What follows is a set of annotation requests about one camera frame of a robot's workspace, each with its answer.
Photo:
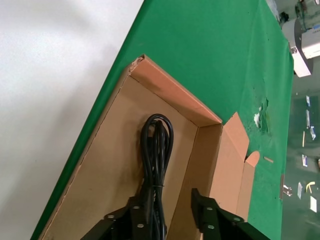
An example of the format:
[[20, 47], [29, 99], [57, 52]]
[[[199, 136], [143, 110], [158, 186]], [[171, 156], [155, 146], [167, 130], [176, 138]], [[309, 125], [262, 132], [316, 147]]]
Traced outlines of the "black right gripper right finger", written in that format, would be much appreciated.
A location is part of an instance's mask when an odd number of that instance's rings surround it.
[[191, 209], [204, 240], [264, 240], [265, 235], [243, 218], [219, 207], [215, 199], [191, 189]]

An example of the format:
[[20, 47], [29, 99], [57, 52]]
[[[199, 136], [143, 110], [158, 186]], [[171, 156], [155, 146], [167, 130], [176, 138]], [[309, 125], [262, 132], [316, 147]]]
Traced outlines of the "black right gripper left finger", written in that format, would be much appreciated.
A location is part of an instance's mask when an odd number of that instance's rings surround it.
[[106, 214], [83, 237], [83, 240], [151, 240], [152, 228], [145, 207], [136, 196], [126, 206]]

